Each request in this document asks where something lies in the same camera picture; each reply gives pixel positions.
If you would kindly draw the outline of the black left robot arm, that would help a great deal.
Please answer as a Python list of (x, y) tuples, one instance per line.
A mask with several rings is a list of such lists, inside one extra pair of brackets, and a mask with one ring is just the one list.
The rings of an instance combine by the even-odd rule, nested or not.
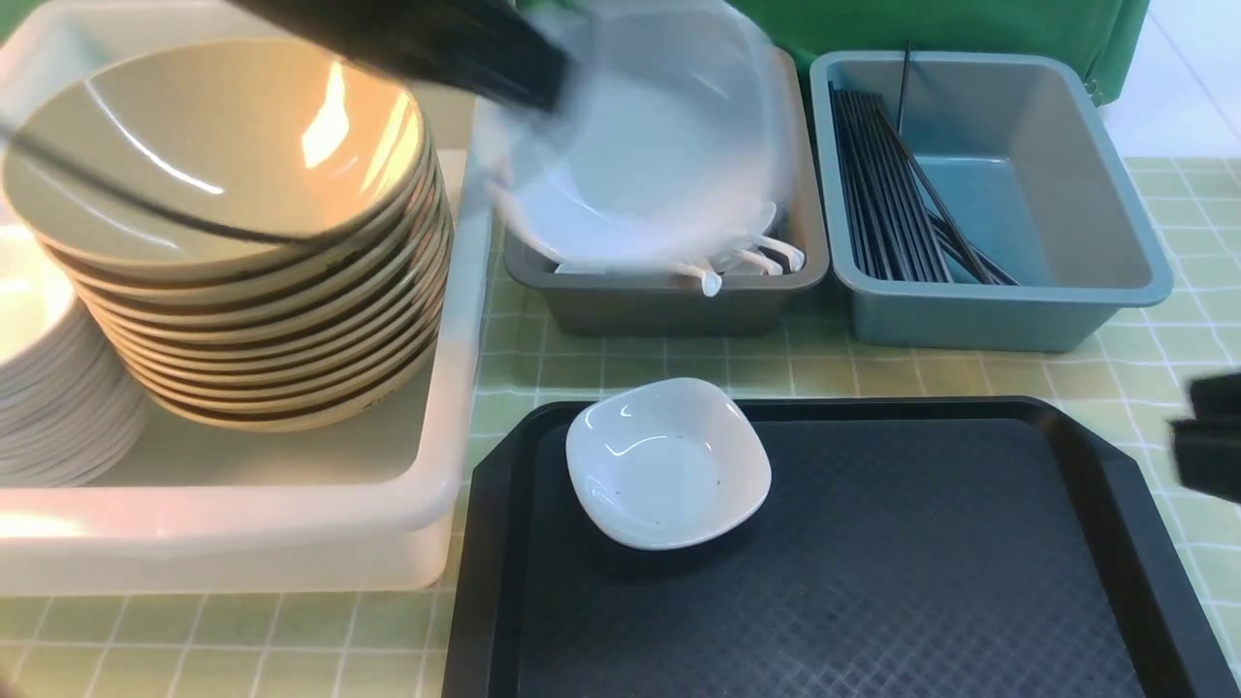
[(403, 82), (555, 113), (580, 62), (508, 1), (236, 1), (236, 7)]

